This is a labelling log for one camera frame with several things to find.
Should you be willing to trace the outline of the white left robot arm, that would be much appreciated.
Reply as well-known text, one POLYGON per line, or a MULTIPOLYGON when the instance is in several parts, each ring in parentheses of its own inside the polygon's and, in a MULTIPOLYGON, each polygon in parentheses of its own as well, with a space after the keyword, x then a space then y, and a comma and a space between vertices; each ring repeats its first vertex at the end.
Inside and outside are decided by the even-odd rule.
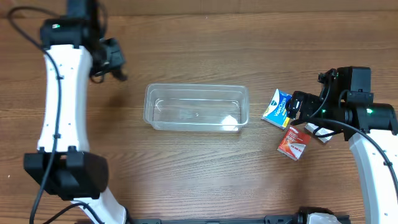
POLYGON ((56 195, 81 208, 93 223, 128 223, 112 195, 105 158, 90 152, 86 132, 88 82, 107 73, 125 81, 123 53, 106 39, 106 9, 97 1, 68 1, 63 16, 52 14, 40 28, 47 90, 44 123, 35 153, 24 156, 25 171, 40 193, 56 195))

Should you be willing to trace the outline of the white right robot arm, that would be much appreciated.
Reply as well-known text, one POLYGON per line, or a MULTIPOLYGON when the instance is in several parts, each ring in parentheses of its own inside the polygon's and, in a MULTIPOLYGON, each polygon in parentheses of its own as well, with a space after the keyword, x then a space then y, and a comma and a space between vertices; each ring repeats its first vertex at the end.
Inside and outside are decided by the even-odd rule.
POLYGON ((295 91, 286 104, 292 125, 314 124, 343 134, 358 168, 366 223, 397 223, 397 116, 374 102, 369 67, 319 73, 316 96, 295 91))

